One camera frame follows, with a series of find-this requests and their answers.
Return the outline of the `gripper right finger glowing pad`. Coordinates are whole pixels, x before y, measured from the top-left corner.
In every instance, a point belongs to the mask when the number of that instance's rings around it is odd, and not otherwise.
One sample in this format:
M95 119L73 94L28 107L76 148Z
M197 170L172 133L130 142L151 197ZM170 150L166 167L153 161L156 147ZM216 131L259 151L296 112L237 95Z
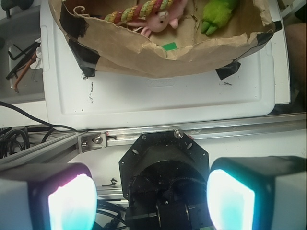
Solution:
M306 158L218 158L211 166L206 193L217 230L307 228Z

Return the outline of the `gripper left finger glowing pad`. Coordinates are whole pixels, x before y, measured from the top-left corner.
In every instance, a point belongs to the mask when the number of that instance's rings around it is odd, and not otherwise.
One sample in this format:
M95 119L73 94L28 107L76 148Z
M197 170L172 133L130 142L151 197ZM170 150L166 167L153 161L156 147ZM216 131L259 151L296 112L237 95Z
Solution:
M90 230L97 189L82 163L0 166L2 230Z

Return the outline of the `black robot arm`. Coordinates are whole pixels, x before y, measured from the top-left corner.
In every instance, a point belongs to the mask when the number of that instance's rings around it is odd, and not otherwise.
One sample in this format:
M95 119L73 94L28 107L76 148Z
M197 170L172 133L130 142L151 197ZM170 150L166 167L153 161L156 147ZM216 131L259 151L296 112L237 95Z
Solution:
M119 163L127 207L98 198L89 168L75 163L2 164L3 230L304 230L307 160L220 157L186 135L140 136Z

